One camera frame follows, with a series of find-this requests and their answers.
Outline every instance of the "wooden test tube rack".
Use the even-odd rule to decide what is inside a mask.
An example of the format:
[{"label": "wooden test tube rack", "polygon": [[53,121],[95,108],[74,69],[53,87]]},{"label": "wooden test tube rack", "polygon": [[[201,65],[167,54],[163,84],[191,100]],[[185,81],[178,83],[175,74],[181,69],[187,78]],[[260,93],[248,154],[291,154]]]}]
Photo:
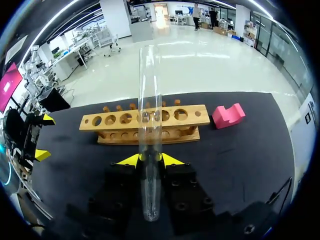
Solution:
[{"label": "wooden test tube rack", "polygon": [[[145,121],[147,128],[148,125],[151,128],[152,121],[159,121],[162,118],[162,144],[198,141],[200,139],[198,126],[210,123],[206,106],[180,106],[180,100],[176,100],[174,104],[175,106],[166,106],[166,103],[162,102],[160,113],[155,108],[150,108],[147,103],[142,121]],[[99,144],[138,145],[139,112],[134,103],[129,107],[131,110],[123,110],[118,105],[117,111],[110,112],[105,106],[103,113],[84,115],[79,130],[96,132]]]}]

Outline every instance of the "doorway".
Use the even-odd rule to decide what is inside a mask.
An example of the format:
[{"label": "doorway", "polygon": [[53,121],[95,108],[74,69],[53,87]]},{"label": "doorway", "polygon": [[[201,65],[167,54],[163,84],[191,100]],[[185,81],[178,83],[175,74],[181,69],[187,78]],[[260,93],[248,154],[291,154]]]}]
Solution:
[{"label": "doorway", "polygon": [[161,19],[167,20],[169,18],[168,6],[166,3],[155,3],[154,11],[157,21]]}]

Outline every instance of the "pink screen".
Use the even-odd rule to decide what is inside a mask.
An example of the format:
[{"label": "pink screen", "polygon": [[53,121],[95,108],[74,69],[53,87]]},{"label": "pink screen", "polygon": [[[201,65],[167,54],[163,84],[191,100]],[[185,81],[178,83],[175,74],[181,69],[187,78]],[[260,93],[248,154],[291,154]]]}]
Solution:
[{"label": "pink screen", "polygon": [[4,112],[10,97],[22,80],[22,76],[13,63],[0,80],[0,112]]}]

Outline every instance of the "cardboard box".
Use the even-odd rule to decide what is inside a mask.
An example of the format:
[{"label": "cardboard box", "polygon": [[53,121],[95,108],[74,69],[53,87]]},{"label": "cardboard box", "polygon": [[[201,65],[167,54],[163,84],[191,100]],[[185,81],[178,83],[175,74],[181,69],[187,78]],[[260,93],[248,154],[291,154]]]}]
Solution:
[{"label": "cardboard box", "polygon": [[220,35],[227,35],[227,31],[225,29],[222,29],[220,27],[214,27],[213,28],[213,31],[217,34],[220,34]]},{"label": "cardboard box", "polygon": [[206,22],[202,22],[202,23],[201,23],[201,27],[202,27],[203,29],[209,29],[209,24],[206,23]]},{"label": "cardboard box", "polygon": [[233,30],[231,30],[231,29],[230,29],[227,33],[228,33],[228,34],[232,34],[232,35],[237,35],[236,31],[233,31]]}]

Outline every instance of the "glass wall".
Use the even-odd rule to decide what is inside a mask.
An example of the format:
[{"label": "glass wall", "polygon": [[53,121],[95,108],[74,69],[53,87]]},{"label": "glass wall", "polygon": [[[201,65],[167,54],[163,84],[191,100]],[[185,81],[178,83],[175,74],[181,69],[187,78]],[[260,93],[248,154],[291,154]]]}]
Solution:
[{"label": "glass wall", "polygon": [[221,8],[221,14],[220,14],[221,19],[228,19],[228,9]]},{"label": "glass wall", "polygon": [[218,13],[216,19],[219,21],[220,20],[220,15],[221,15],[221,8],[220,7],[215,7],[214,10]]},{"label": "glass wall", "polygon": [[228,19],[233,21],[233,24],[236,22],[236,10],[228,9]]},{"label": "glass wall", "polygon": [[315,87],[307,58],[298,41],[281,25],[263,16],[253,14],[251,21],[258,26],[255,48],[278,68],[303,103]]},{"label": "glass wall", "polygon": [[233,25],[236,22],[236,10],[233,9],[227,9],[227,8],[221,8],[221,7],[214,7],[214,10],[217,12],[217,20],[225,19],[230,21],[233,21]]}]

